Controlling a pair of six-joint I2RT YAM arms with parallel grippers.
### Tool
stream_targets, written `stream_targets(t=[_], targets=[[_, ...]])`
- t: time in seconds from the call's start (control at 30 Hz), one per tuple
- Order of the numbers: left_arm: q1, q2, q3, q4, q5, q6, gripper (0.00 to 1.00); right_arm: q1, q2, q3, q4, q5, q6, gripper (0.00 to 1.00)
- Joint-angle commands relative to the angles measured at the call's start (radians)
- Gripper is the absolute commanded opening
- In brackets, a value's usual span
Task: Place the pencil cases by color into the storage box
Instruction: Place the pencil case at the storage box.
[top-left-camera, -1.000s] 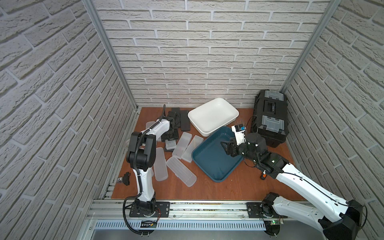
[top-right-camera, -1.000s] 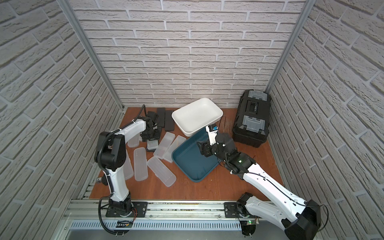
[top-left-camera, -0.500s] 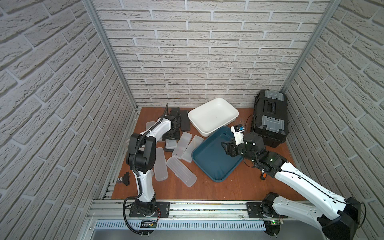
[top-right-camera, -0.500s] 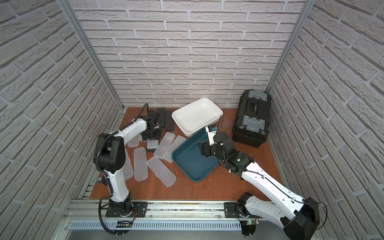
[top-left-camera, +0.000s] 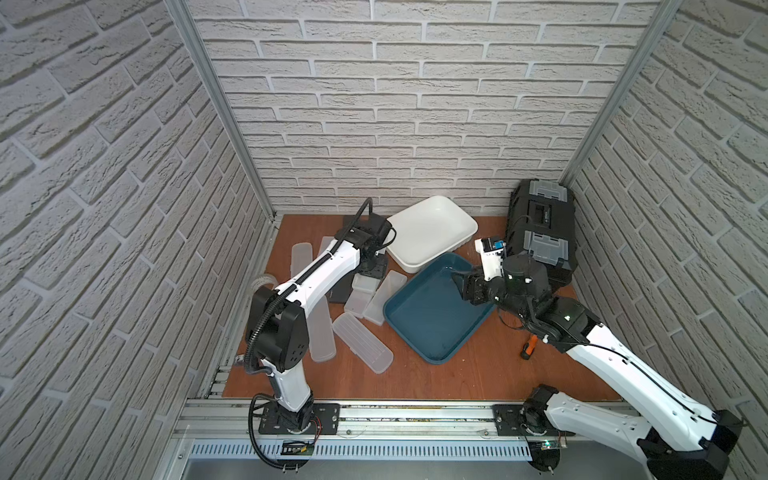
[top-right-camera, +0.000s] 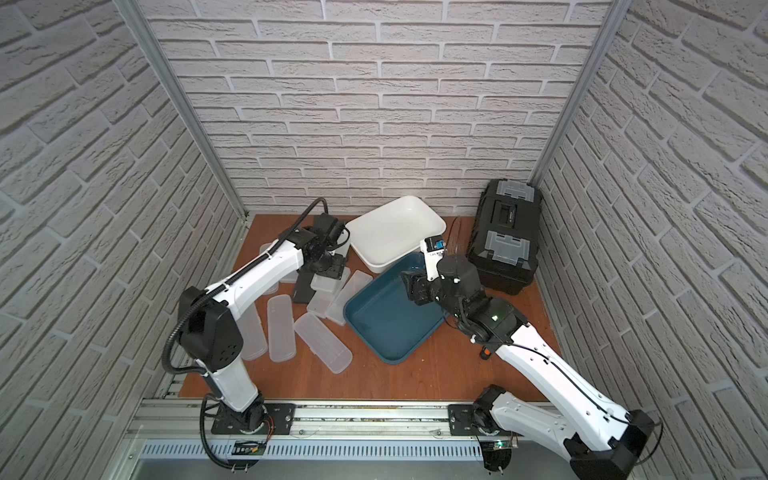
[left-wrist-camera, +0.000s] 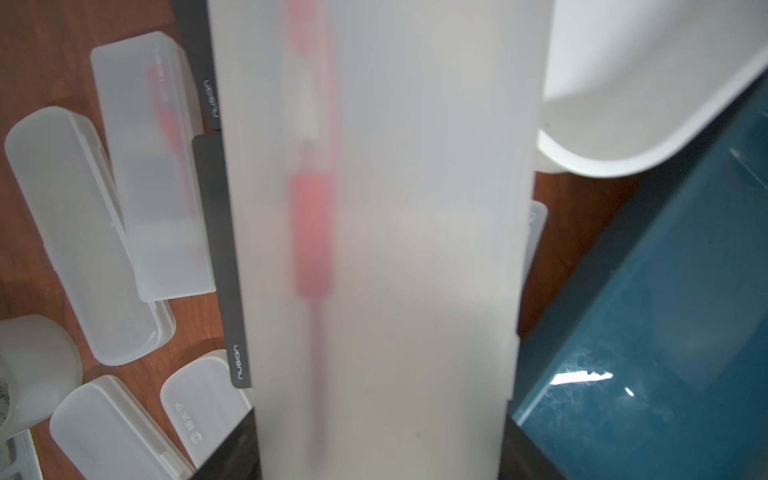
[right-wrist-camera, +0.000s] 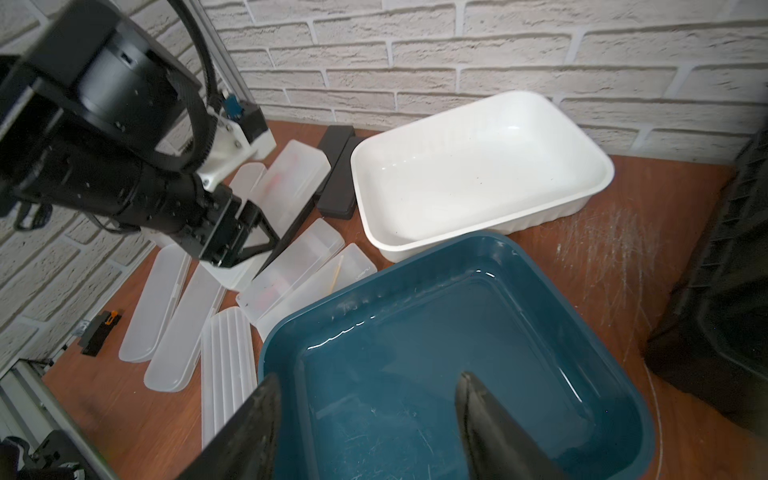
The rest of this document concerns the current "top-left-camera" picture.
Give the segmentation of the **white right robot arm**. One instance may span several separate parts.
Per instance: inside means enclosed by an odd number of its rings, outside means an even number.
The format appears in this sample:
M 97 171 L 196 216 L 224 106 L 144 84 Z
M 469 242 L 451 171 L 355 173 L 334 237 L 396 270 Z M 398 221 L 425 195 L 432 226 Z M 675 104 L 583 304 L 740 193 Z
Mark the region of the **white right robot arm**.
M 540 385 L 526 399 L 520 424 L 533 435 L 572 432 L 644 464 L 656 479 L 721 479 L 743 423 L 683 393 L 643 362 L 596 314 L 550 288 L 546 268 L 520 254 L 482 257 L 455 273 L 463 300 L 517 316 L 523 329 L 587 367 L 635 410 L 621 415 Z

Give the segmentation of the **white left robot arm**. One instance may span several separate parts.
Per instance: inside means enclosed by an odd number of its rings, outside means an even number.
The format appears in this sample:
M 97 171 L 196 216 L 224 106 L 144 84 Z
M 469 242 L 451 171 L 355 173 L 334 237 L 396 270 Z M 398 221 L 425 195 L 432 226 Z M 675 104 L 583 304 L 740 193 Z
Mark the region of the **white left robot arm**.
M 396 232 L 354 228 L 338 232 L 319 257 L 288 281 L 259 287 L 252 296 L 245 330 L 243 367 L 255 375 L 262 368 L 270 377 L 275 401 L 294 414 L 311 407 L 313 394 L 302 366 L 309 349 L 307 318 L 345 275 L 387 248 Z

